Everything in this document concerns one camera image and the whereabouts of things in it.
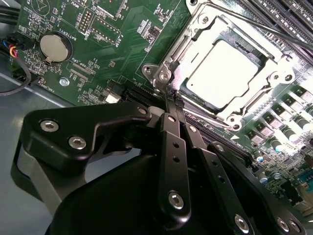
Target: mounting hole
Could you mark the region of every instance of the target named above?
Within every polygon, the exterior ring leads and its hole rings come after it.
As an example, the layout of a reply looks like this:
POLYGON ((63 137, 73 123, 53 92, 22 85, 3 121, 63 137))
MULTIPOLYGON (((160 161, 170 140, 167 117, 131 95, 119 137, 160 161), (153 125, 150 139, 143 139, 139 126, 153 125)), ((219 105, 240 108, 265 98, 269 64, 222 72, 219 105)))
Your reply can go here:
POLYGON ((180 163, 180 159, 179 159, 178 157, 176 157, 176 156, 173 157, 173 160, 174 160, 174 162, 176 162, 176 163, 180 163))
POLYGON ((195 6, 198 3, 198 0, 190 0, 190 5, 195 6))
POLYGON ((225 179, 222 176, 219 175, 218 178, 223 184, 225 184, 225 179))
POLYGON ((174 145, 175 148, 179 148, 179 144, 178 143, 174 142, 173 145, 174 145))
POLYGON ((293 76, 292 76, 291 74, 289 74, 289 75, 287 75, 287 76, 285 77, 285 81, 286 81, 286 82, 290 82, 290 81, 292 80, 292 78, 293 78, 293 76))
POLYGON ((145 67, 145 72, 146 74, 151 74, 151 68, 150 67, 145 67))
POLYGON ((234 130, 239 130, 240 129, 240 125, 234 125, 234 130))
POLYGON ((289 223, 291 224, 291 226, 299 233, 301 232, 301 229, 299 228, 299 226, 293 222, 292 220, 289 220, 289 223))

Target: ram slot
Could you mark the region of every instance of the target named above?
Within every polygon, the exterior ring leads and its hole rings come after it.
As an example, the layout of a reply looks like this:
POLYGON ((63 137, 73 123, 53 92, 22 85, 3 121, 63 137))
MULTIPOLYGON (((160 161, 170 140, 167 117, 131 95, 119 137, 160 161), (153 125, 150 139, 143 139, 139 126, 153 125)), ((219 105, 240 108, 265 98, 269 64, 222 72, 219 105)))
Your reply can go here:
MULTIPOLYGON (((239 5, 245 9, 248 10, 255 19, 257 19, 260 23, 263 23, 273 29, 278 29, 273 22, 275 22, 275 18, 271 17, 272 20, 270 20, 267 16, 265 16, 256 6, 254 6, 249 0, 240 0, 239 5)), ((293 43, 290 43, 288 41, 283 40, 285 45, 292 49, 299 58, 306 60, 311 65, 313 65, 313 58, 306 50, 301 48, 298 45, 295 45, 293 43)))

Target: motherboard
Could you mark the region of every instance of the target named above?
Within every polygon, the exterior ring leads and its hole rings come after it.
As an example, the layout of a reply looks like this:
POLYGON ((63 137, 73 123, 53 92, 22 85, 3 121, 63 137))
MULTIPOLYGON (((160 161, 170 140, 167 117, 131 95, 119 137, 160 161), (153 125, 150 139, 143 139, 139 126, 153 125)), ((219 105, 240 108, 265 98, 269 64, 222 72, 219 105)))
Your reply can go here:
MULTIPOLYGON (((289 182, 310 192, 313 52, 207 2, 24 0, 16 31, 36 43, 19 56, 39 86, 78 106, 117 103, 130 84, 178 90, 187 120, 250 153, 272 193, 289 182)), ((213 2, 313 44, 307 0, 213 2)))

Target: black cable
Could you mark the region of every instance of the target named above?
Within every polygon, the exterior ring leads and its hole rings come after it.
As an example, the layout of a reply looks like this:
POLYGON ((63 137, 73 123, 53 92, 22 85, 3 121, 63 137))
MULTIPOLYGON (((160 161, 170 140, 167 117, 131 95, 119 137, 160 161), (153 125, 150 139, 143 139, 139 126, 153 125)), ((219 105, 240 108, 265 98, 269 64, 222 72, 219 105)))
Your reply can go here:
POLYGON ((15 16, 13 17, 13 16, 0 15, 0 23, 17 25, 18 18, 15 16))
POLYGON ((20 10, 13 7, 8 6, 0 6, 0 13, 10 16, 19 16, 20 10))
POLYGON ((29 71, 27 65, 25 64, 25 62, 21 58, 19 58, 19 57, 14 58, 14 60, 24 70, 24 72, 26 74, 25 81, 19 87, 15 88, 13 90, 6 91, 6 92, 0 92, 0 96, 6 96, 6 95, 15 94, 15 93, 23 90, 31 82, 31 74, 30 74, 30 71, 29 71))
POLYGON ((299 45, 302 48, 305 48, 305 49, 313 51, 313 45, 311 45, 311 44, 302 42, 301 40, 298 40, 298 39, 296 39, 294 37, 288 36, 285 33, 282 33, 280 31, 272 29, 272 28, 270 28, 268 26, 265 26, 265 25, 263 25, 261 23, 258 23, 258 22, 254 21, 252 19, 249 19, 249 18, 247 18, 245 16, 242 16, 242 15, 240 15, 240 14, 234 12, 234 11, 228 10, 228 9, 226 9, 224 7, 219 6, 219 5, 216 5, 216 4, 212 3, 212 2, 207 3, 207 5, 213 7, 215 9, 217 9, 217 10, 220 10, 220 11, 222 11, 224 13, 227 13, 227 14, 233 16, 233 17, 236 17, 237 19, 245 21, 245 22, 247 22, 247 23, 249 23, 251 25, 254 25, 254 26, 256 26, 256 27, 258 27, 260 29, 263 29, 263 30, 265 30, 265 31, 267 31, 269 33, 272 33, 272 34, 274 34, 274 35, 276 35, 276 36, 278 36, 278 37, 280 37, 282 39, 285 39, 286 41, 289 41, 291 43, 297 44, 297 45, 299 45))

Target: black metal arm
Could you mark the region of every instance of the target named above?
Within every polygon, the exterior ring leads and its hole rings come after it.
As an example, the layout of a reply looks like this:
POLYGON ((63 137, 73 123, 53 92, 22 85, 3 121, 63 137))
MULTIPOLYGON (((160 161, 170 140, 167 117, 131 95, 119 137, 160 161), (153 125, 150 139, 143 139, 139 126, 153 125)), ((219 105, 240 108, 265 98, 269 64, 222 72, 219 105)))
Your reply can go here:
POLYGON ((32 112, 11 172, 54 215, 47 235, 306 234, 226 146, 207 149, 170 99, 166 111, 124 102, 32 112), (86 184, 88 162, 133 147, 141 156, 86 184))

